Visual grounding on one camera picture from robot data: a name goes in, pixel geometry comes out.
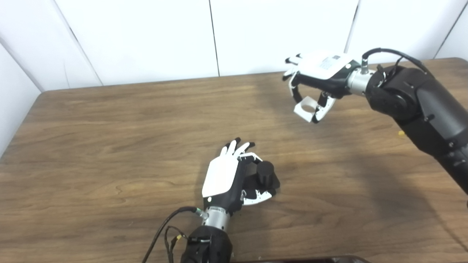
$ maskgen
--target black cylindrical object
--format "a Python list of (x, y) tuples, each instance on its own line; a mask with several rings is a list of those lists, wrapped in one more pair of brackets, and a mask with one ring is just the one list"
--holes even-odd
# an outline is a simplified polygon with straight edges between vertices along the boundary
[(271, 189), (273, 186), (273, 177), (275, 175), (275, 167), (269, 161), (262, 161), (257, 164), (258, 183), (265, 189)]
[(233, 246), (227, 233), (212, 226), (199, 226), (192, 232), (181, 263), (229, 263)]

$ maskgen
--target black robot arm segment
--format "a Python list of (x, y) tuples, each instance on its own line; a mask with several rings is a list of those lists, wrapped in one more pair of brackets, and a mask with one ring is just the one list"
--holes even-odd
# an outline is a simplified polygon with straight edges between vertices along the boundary
[[(468, 112), (440, 82), (419, 69), (383, 70), (366, 87), (371, 108), (393, 117), (416, 147), (433, 156), (468, 194)], [(383, 80), (392, 70), (393, 76)]]

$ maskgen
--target silver cylinder connector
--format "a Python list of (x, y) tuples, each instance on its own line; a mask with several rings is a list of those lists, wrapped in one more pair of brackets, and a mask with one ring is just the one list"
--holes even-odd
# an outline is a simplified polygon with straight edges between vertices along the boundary
[(369, 73), (369, 62), (366, 58), (363, 58), (361, 61), (361, 74), (365, 75)]
[(367, 73), (363, 74), (362, 71), (364, 68), (357, 68), (351, 72), (348, 80), (346, 81), (346, 86), (349, 91), (355, 95), (366, 96), (366, 88), (369, 80), (374, 74), (375, 70), (367, 69)]
[(224, 232), (227, 231), (227, 225), (229, 223), (229, 219), (231, 218), (231, 216), (224, 208), (211, 206), (211, 207), (208, 207), (204, 213), (206, 213), (207, 216), (202, 217), (203, 226), (212, 226), (212, 227), (221, 229)]

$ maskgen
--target white finger part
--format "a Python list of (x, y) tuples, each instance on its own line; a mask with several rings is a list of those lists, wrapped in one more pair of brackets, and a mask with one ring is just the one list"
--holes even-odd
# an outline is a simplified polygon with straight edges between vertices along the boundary
[(297, 74), (297, 71), (294, 72), (294, 74), (291, 76), (291, 79), (289, 80), (289, 88), (290, 89), (293, 89), (293, 88), (296, 88), (296, 86), (293, 86), (293, 81), (294, 81), (294, 78), (296, 77), (296, 74)]
[(283, 76), (285, 76), (285, 77), (286, 77), (286, 76), (291, 76), (291, 75), (293, 74), (293, 72), (294, 72), (294, 68), (292, 68), (292, 69), (286, 71), (286, 72), (283, 74)]
[(229, 145), (229, 148), (227, 149), (227, 155), (232, 155), (235, 151), (235, 146), (237, 145), (237, 142), (233, 140), (231, 144)]
[(244, 143), (241, 147), (239, 147), (235, 152), (234, 152), (234, 157), (237, 158), (239, 155), (245, 152), (245, 150), (249, 147), (250, 143), (246, 142)]
[(226, 155), (226, 152), (227, 152), (227, 147), (224, 146), (224, 147), (221, 149), (221, 154), (220, 154), (220, 156)]

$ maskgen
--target white hand cover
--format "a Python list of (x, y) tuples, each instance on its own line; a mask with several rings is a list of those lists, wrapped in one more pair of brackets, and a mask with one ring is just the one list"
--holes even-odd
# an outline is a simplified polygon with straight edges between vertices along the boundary
[(245, 154), (248, 148), (254, 146), (253, 143), (247, 142), (236, 150), (235, 148), (240, 141), (240, 138), (236, 138), (229, 145), (224, 146), (221, 149), (221, 154), (210, 162), (202, 188), (203, 197), (227, 192), (233, 184), (237, 165), (243, 157), (260, 159), (254, 153)]

